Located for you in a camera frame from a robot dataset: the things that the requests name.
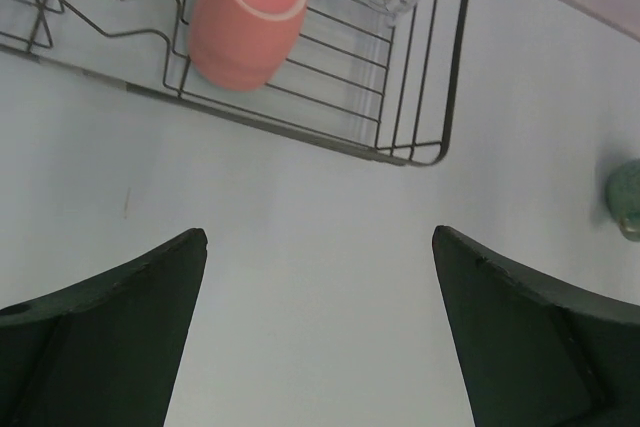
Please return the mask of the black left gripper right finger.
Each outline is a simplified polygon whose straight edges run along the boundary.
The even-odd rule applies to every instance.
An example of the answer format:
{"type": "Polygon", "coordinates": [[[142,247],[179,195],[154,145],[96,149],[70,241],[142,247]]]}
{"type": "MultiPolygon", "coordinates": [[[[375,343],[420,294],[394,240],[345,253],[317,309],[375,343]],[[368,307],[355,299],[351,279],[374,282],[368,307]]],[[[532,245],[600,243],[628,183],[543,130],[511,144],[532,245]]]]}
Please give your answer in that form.
{"type": "Polygon", "coordinates": [[[448,226],[435,229],[432,249],[475,425],[638,425],[637,305],[448,226]]]}

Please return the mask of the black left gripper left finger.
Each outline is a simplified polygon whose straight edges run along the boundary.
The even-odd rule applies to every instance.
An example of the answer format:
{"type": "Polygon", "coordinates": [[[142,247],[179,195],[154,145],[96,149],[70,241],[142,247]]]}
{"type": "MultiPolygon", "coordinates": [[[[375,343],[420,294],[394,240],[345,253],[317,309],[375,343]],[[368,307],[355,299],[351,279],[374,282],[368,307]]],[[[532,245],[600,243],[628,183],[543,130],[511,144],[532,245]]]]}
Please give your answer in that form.
{"type": "Polygon", "coordinates": [[[207,259],[189,229],[1,311],[4,426],[161,426],[207,259]]]}

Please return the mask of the green speckled ceramic mug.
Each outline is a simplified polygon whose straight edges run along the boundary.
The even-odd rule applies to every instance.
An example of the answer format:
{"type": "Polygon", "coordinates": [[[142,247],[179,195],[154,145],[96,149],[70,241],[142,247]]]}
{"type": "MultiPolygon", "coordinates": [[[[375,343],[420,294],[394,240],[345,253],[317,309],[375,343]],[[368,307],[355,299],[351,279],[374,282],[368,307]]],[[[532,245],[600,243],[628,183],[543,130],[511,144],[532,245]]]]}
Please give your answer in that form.
{"type": "Polygon", "coordinates": [[[629,241],[639,241],[639,160],[629,160],[609,175],[606,205],[612,220],[629,241]]]}

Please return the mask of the pink ceramic mug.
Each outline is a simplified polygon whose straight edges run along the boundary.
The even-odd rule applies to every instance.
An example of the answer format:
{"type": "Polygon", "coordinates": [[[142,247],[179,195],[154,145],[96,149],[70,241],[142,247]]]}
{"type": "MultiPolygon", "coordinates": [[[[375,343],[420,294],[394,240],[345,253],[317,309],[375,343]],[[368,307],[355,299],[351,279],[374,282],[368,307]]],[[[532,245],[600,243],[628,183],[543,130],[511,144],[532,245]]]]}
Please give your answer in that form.
{"type": "Polygon", "coordinates": [[[196,0],[188,53],[212,84],[234,91],[268,82],[292,51],[308,0],[196,0]]]}

